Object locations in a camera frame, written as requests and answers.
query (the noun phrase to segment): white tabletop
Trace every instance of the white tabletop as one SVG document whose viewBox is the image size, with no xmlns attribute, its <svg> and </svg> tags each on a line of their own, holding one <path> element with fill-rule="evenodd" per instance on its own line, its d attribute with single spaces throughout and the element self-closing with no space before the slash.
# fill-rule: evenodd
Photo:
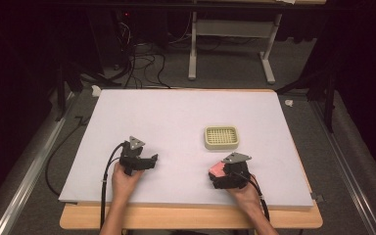
<svg viewBox="0 0 376 235">
<path fill-rule="evenodd" d="M 209 125 L 234 125 L 239 147 L 210 151 Z M 249 170 L 272 209 L 312 207 L 302 164 L 275 92 L 103 90 L 81 141 L 60 201 L 100 202 L 113 149 L 132 135 L 146 143 L 142 158 L 159 154 L 132 203 L 231 205 L 213 189 L 208 169 L 232 152 L 249 155 Z M 107 201 L 112 198 L 110 177 Z"/>
</svg>

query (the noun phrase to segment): black cable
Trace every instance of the black cable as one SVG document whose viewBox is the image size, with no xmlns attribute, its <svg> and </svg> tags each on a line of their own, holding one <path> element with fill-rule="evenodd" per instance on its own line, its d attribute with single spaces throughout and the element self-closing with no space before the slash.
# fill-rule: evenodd
<svg viewBox="0 0 376 235">
<path fill-rule="evenodd" d="M 66 138 L 55 148 L 55 150 L 53 151 L 53 153 L 50 155 L 50 157 L 48 158 L 47 160 L 47 163 L 46 163 L 46 166 L 45 166 L 45 182 L 47 183 L 47 186 L 48 188 L 51 190 L 51 192 L 53 192 L 55 195 L 59 196 L 60 197 L 60 193 L 57 192 L 57 190 L 54 189 L 54 187 L 51 185 L 50 183 L 50 179 L 49 179 L 49 176 L 48 176 L 48 171 L 49 171 L 49 167 L 50 167 L 50 162 L 51 160 L 54 158 L 54 156 L 56 155 L 56 153 L 59 151 L 59 149 L 63 146 L 64 143 L 66 143 L 66 141 L 81 127 L 81 126 L 85 126 L 88 124 L 88 121 L 90 120 L 91 117 L 88 117 L 86 118 L 85 120 L 83 120 L 83 117 L 75 117 L 75 118 L 79 118 L 80 121 L 78 123 L 78 125 L 75 127 L 75 129 L 73 129 L 67 136 Z"/>
<path fill-rule="evenodd" d="M 261 206 L 263 207 L 263 210 L 264 210 L 264 216 L 267 218 L 267 221 L 270 221 L 270 214 L 268 212 L 267 204 L 265 202 L 263 194 L 261 193 L 260 187 L 257 184 L 258 181 L 256 180 L 256 178 L 251 174 L 251 177 L 256 181 L 256 183 L 255 183 L 250 178 L 246 178 L 245 176 L 243 176 L 243 175 L 241 175 L 237 172 L 234 172 L 234 174 L 246 179 L 247 181 L 249 181 L 249 183 L 251 183 L 253 185 L 253 187 L 255 187 L 256 191 L 258 191 L 258 196 L 260 197 L 260 203 L 261 203 Z"/>
<path fill-rule="evenodd" d="M 103 175 L 103 185 L 102 185 L 102 205 L 100 207 L 100 229 L 103 227 L 103 223 L 105 223 L 105 206 L 106 206 L 106 186 L 108 183 L 108 170 L 112 162 L 117 160 L 118 158 L 115 158 L 112 160 L 113 156 L 115 155 L 118 148 L 123 147 L 123 143 L 117 145 L 115 149 L 113 150 L 111 156 L 109 157 L 108 164 L 106 165 L 105 174 Z"/>
</svg>

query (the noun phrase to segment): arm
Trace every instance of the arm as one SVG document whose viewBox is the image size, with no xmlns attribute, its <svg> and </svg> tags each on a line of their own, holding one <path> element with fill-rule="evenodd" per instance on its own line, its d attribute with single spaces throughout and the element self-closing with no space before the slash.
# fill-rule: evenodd
<svg viewBox="0 0 376 235">
<path fill-rule="evenodd" d="M 278 234 L 261 210 L 258 192 L 251 183 L 242 189 L 227 189 L 239 208 L 247 215 L 258 235 Z"/>
<path fill-rule="evenodd" d="M 101 235 L 121 234 L 127 201 L 133 193 L 143 172 L 143 170 L 139 170 L 132 176 L 129 176 L 124 173 L 124 167 L 122 165 L 119 163 L 115 164 L 115 170 L 112 175 L 113 200 L 105 223 L 100 231 Z"/>
</svg>

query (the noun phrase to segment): soap dish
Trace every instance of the soap dish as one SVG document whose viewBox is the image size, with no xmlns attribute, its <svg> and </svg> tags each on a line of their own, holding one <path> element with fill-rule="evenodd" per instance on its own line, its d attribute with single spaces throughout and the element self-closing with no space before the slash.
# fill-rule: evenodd
<svg viewBox="0 0 376 235">
<path fill-rule="evenodd" d="M 204 132 L 209 150 L 232 150 L 239 146 L 237 129 L 234 126 L 208 126 Z"/>
</svg>

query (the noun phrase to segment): cable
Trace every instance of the cable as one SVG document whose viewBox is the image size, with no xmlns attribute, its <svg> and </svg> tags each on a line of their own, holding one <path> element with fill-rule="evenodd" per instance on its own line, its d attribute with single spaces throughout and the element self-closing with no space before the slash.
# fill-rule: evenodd
<svg viewBox="0 0 376 235">
<path fill-rule="evenodd" d="M 117 145 L 113 150 L 111 156 L 109 157 L 109 161 L 106 165 L 105 174 L 103 175 L 103 184 L 102 184 L 102 205 L 100 207 L 100 229 L 103 227 L 103 223 L 105 223 L 105 206 L 106 206 L 106 186 L 108 183 L 108 170 L 112 162 L 118 160 L 119 158 L 115 158 L 112 160 L 113 156 L 115 155 L 118 148 L 123 147 L 123 143 Z"/>
<path fill-rule="evenodd" d="M 267 204 L 265 202 L 265 199 L 264 199 L 264 196 L 263 194 L 261 193 L 261 190 L 260 190 L 260 187 L 259 185 L 257 184 L 257 180 L 256 178 L 251 174 L 251 177 L 255 180 L 255 182 L 253 182 L 253 180 L 251 180 L 250 178 L 246 178 L 245 176 L 237 173 L 237 172 L 233 172 L 235 175 L 238 175 L 244 179 L 246 179 L 247 181 L 249 181 L 249 183 L 251 183 L 253 185 L 253 187 L 255 187 L 256 191 L 258 191 L 258 196 L 260 197 L 260 203 L 261 203 L 261 206 L 263 207 L 263 210 L 264 210 L 264 216 L 267 218 L 267 221 L 270 221 L 270 215 L 269 215 L 269 212 L 268 212 L 268 208 L 267 208 Z"/>
<path fill-rule="evenodd" d="M 50 155 L 50 157 L 48 158 L 47 160 L 47 163 L 46 163 L 46 166 L 45 166 L 45 182 L 47 183 L 47 186 L 48 188 L 51 190 L 51 192 L 53 192 L 55 195 L 59 196 L 60 197 L 60 193 L 57 192 L 57 190 L 54 189 L 54 187 L 51 185 L 50 183 L 50 180 L 49 180 L 49 175 L 48 175 L 48 171 L 49 171 L 49 167 L 50 167 L 50 162 L 51 160 L 53 159 L 53 157 L 56 155 L 56 153 L 58 152 L 58 150 L 63 146 L 64 143 L 66 143 L 66 141 L 81 127 L 81 126 L 85 126 L 88 124 L 88 121 L 90 120 L 91 117 L 88 117 L 86 118 L 85 120 L 83 120 L 83 117 L 75 117 L 75 118 L 79 118 L 79 122 L 78 122 L 78 125 L 75 127 L 75 129 L 73 129 L 67 136 L 66 138 L 55 148 L 55 150 L 53 151 L 53 153 Z"/>
</svg>

